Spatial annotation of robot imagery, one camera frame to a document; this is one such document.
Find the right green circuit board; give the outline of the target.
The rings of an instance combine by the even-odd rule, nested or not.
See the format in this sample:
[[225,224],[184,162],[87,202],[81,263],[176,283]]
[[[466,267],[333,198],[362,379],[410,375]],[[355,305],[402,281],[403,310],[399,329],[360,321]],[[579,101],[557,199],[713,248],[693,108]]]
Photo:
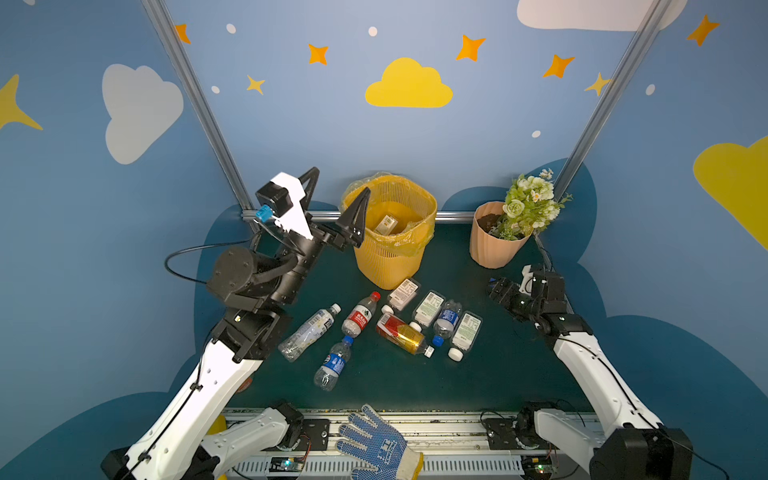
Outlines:
[[546,456],[522,456],[523,480],[550,480],[556,469],[553,460]]

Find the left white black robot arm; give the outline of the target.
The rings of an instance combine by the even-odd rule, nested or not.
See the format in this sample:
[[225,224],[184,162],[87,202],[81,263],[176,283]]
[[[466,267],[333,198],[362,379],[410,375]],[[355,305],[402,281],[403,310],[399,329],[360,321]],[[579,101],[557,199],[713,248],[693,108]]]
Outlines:
[[308,207],[317,168],[300,177],[280,173],[256,193],[252,215],[261,229],[280,230],[276,254],[255,244],[229,244],[216,260],[207,290],[226,307],[207,335],[193,372],[151,428],[132,446],[109,452],[101,469],[110,479],[218,479],[250,456],[297,444],[303,416],[278,402],[255,419],[210,433],[237,390],[275,350],[294,303],[324,247],[362,245],[371,192],[362,188],[334,226],[315,223]]

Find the pink ribbed flower pot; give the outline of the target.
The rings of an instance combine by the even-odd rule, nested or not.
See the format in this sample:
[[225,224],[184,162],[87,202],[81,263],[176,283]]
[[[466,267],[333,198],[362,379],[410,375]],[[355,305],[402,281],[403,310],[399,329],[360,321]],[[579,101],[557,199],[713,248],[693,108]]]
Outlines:
[[492,201],[480,205],[474,212],[470,234],[471,258],[487,269],[505,267],[527,243],[529,236],[519,240],[503,240],[489,234],[481,225],[481,219],[503,214],[503,202]]

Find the square bottle near bin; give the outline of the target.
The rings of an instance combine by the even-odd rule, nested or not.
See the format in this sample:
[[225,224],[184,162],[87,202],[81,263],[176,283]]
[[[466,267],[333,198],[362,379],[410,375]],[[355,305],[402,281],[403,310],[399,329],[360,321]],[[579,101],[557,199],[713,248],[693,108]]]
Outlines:
[[417,281],[411,278],[404,279],[395,290],[388,294],[386,302],[382,306],[382,312],[391,315],[402,312],[416,297],[419,289],[420,284]]

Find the blue dotted work glove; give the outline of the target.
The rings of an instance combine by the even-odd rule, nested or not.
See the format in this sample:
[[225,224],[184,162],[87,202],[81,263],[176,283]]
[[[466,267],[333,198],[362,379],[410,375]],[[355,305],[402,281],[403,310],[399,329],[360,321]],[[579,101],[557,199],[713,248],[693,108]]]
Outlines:
[[363,463],[352,471],[352,479],[412,480],[423,470],[424,454],[410,448],[403,435],[368,404],[348,416],[339,434],[336,449]]

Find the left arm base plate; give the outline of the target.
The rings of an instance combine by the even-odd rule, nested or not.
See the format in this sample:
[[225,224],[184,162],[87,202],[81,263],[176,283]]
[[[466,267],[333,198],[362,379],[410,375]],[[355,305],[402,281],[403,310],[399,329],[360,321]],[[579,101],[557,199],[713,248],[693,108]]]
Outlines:
[[291,451],[326,451],[330,438],[328,419],[309,418],[300,424],[292,424],[288,430],[288,447]]

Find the yellow ribbed waste bin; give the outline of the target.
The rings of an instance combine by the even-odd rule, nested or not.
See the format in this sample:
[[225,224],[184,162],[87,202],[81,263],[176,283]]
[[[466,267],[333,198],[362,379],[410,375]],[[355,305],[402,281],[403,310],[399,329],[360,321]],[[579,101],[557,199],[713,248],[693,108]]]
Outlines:
[[393,290],[419,270],[425,252],[414,256],[384,256],[373,248],[355,249],[361,273],[383,290]]

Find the green white artificial flowers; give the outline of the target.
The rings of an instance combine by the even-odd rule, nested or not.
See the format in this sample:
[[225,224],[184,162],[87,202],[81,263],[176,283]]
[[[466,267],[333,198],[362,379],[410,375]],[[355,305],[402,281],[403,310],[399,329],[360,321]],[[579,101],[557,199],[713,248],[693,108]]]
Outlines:
[[520,175],[508,190],[490,234],[501,240],[521,240],[545,230],[572,200],[565,194],[555,199],[554,172],[544,168],[538,175]]

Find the left aluminium frame post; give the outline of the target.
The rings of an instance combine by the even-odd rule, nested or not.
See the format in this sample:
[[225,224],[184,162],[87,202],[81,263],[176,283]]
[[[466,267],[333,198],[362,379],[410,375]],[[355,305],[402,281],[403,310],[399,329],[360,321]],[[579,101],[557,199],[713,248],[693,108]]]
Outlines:
[[245,217],[246,213],[254,211],[252,195],[247,191],[246,184],[237,168],[234,157],[226,144],[222,131],[185,52],[183,42],[178,37],[165,2],[160,0],[142,0],[141,3],[181,81],[218,163],[241,208],[242,221],[250,227],[253,233],[260,233],[261,227],[254,220]]

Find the yellow plastic bin liner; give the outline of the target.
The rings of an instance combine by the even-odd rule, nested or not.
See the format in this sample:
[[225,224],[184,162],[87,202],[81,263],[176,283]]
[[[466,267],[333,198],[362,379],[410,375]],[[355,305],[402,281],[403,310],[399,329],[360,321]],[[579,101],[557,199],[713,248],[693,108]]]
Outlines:
[[[434,235],[437,200],[414,181],[387,172],[352,182],[341,198],[340,211],[344,212],[364,187],[371,191],[365,239],[360,249],[373,248],[384,256],[414,256],[422,253]],[[374,229],[385,216],[398,220],[398,226],[389,236],[379,235]]]

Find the green circuit board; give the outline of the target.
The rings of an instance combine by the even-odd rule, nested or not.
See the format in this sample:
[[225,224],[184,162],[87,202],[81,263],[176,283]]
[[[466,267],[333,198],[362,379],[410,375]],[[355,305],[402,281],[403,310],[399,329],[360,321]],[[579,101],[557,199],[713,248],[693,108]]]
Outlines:
[[546,456],[522,456],[523,480],[550,480],[556,469],[553,460]]
[[305,461],[299,457],[272,457],[269,463],[270,474],[293,474],[303,472]]

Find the red yellow tea bottle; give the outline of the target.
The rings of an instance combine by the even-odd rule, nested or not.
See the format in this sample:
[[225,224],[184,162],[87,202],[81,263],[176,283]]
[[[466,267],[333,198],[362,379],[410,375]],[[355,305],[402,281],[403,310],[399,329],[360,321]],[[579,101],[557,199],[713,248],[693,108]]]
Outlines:
[[434,346],[426,337],[403,320],[391,314],[383,314],[376,324],[377,332],[402,350],[412,355],[431,358]]

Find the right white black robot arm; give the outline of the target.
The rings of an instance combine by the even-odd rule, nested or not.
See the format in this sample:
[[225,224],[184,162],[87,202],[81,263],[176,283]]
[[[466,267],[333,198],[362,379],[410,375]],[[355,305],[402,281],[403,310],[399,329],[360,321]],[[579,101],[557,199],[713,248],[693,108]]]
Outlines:
[[529,321],[568,368],[602,428],[600,434],[542,402],[530,402],[513,423],[524,449],[558,447],[593,479],[687,479],[693,446],[669,429],[622,379],[587,322],[571,312],[565,280],[525,267],[522,283],[493,278],[488,295],[517,320]]

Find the clear bottle white cap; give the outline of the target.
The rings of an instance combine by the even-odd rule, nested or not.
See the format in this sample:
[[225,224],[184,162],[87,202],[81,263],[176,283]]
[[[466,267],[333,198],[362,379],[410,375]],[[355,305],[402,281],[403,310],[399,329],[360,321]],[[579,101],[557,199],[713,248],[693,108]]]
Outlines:
[[333,326],[340,312],[341,307],[336,303],[329,308],[319,309],[278,346],[280,353],[288,362],[296,361]]

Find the right aluminium frame post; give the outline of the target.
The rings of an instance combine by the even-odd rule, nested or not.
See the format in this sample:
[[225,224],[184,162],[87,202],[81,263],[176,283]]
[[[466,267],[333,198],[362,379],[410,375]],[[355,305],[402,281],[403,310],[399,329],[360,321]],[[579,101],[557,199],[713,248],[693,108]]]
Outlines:
[[662,20],[672,3],[672,0],[655,0],[650,3],[645,16],[613,72],[612,81],[604,89],[604,93],[600,96],[573,151],[555,179],[555,201],[562,202],[566,197],[568,187],[584,164],[600,132],[631,82],[634,73],[644,60],[658,33],[662,30]]

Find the red label water bottle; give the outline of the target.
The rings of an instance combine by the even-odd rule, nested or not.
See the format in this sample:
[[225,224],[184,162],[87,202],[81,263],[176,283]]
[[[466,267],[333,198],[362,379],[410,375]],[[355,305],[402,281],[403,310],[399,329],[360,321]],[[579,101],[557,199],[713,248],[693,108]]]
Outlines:
[[345,336],[357,338],[362,333],[374,316],[380,298],[380,293],[374,291],[355,305],[342,323]]

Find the square bottle green label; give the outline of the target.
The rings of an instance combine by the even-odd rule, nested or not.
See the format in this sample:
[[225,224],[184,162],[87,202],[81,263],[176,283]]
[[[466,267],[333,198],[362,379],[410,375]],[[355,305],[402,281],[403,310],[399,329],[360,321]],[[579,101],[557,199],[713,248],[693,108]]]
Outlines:
[[429,291],[414,309],[410,326],[416,331],[423,332],[437,318],[445,301],[446,298],[440,293],[434,290]]
[[483,319],[480,316],[473,312],[464,312],[451,338],[451,347],[461,352],[468,352],[475,344],[482,324]]

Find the blue label bottle centre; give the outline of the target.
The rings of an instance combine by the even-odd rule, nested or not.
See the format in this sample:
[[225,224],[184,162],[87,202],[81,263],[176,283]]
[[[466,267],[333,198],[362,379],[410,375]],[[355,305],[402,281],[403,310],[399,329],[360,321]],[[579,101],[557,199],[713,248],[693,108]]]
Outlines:
[[442,306],[433,324],[434,335],[436,338],[440,338],[440,343],[451,338],[462,309],[462,304],[455,300],[448,300]]

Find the large square bottle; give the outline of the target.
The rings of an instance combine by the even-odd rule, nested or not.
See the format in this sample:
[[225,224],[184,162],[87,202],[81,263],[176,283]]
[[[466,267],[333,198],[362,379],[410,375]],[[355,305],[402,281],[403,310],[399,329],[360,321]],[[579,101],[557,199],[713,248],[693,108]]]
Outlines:
[[380,220],[380,222],[378,223],[374,231],[379,235],[389,236],[394,232],[397,226],[398,226],[398,220],[395,217],[390,215],[385,215]]

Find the rear aluminium frame rail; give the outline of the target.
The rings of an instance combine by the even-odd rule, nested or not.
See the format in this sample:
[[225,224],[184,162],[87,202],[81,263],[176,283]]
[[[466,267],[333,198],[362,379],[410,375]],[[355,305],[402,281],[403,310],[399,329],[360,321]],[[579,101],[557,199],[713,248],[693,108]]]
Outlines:
[[[248,222],[255,218],[255,210],[243,210],[241,217]],[[309,211],[308,215],[317,223],[333,223],[337,221],[341,213],[339,211]],[[474,217],[472,211],[438,211],[435,221],[445,224],[469,224]]]

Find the blue label bottle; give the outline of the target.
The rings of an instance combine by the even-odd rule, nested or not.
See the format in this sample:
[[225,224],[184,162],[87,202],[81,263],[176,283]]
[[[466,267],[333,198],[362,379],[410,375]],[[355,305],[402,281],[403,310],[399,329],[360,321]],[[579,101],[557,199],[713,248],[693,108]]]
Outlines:
[[455,300],[448,300],[442,306],[433,324],[434,335],[436,338],[440,338],[440,343],[451,338],[462,309],[462,304]]
[[332,391],[338,383],[339,377],[351,358],[351,347],[355,339],[344,336],[343,339],[333,345],[318,368],[314,376],[314,384],[324,391]]

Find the blue label bottle front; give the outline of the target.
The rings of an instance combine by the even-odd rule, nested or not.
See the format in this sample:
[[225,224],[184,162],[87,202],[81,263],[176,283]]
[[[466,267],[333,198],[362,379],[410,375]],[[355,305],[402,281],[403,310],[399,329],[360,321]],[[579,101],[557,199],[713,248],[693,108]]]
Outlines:
[[343,339],[333,345],[318,368],[314,376],[314,384],[324,391],[332,391],[338,383],[339,377],[351,358],[351,347],[355,339],[344,336]]

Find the left green circuit board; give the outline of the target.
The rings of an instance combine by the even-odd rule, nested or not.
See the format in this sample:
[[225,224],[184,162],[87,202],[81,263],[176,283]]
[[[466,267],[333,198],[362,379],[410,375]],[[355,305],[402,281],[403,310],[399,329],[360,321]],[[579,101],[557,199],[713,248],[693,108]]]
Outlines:
[[272,457],[269,463],[270,474],[293,474],[303,472],[305,461],[299,457]]

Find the front aluminium rail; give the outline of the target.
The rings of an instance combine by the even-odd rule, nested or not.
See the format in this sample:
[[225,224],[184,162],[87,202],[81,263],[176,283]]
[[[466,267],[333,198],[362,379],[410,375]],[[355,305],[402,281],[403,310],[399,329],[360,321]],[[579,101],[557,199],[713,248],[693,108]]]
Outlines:
[[[603,429],[601,433],[558,409],[534,411],[528,417],[537,438],[533,450],[553,445],[589,471],[596,462],[595,454],[607,447],[612,435],[621,430],[657,431],[663,426],[635,397],[621,400],[611,395],[594,408]],[[135,479],[180,479],[193,458],[200,456],[216,459],[212,474],[219,477],[263,450],[289,448],[298,442],[303,417],[288,404],[266,408],[246,422],[210,435],[208,430],[220,411],[218,407],[168,408],[124,453],[126,474]],[[484,420],[478,415],[396,413],[383,419],[400,433],[410,449],[424,454],[467,456],[471,450],[487,449],[481,443],[487,437]]]

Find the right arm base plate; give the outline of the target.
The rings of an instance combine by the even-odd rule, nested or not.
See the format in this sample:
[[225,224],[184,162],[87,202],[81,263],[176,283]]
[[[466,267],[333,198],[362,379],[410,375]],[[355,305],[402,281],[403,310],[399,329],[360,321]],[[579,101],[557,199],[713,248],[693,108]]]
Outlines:
[[544,440],[532,424],[508,418],[487,418],[481,421],[491,450],[549,450],[557,446]]

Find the aluminium frame post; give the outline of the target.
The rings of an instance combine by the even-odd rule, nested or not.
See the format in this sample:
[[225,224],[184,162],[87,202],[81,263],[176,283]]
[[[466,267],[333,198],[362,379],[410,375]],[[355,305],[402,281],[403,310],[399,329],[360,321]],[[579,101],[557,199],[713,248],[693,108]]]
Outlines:
[[250,227],[253,233],[260,233],[261,227],[254,220],[245,217],[246,213],[254,211],[252,195],[247,191],[246,184],[237,168],[234,157],[226,144],[222,131],[185,52],[183,42],[178,37],[165,2],[160,0],[142,0],[141,3],[181,81],[218,163],[241,208],[242,221]]
[[645,16],[613,72],[612,81],[604,89],[604,93],[600,96],[573,151],[555,179],[555,201],[562,202],[566,197],[568,187],[584,164],[600,132],[631,82],[634,73],[644,60],[658,33],[662,30],[662,20],[672,3],[672,0],[655,0],[650,3]]

